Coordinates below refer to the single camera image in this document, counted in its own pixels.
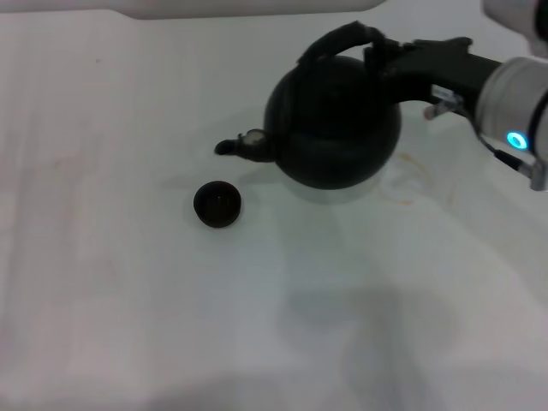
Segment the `white table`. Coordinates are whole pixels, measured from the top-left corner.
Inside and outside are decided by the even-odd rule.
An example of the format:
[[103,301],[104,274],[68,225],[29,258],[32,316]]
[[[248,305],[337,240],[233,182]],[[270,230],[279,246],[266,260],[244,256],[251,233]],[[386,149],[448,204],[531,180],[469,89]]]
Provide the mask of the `white table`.
[[[352,20],[527,54],[479,11],[0,15],[0,409],[544,411],[548,197],[461,118],[405,104],[384,172],[340,193],[212,150]],[[217,179],[229,229],[191,206]]]

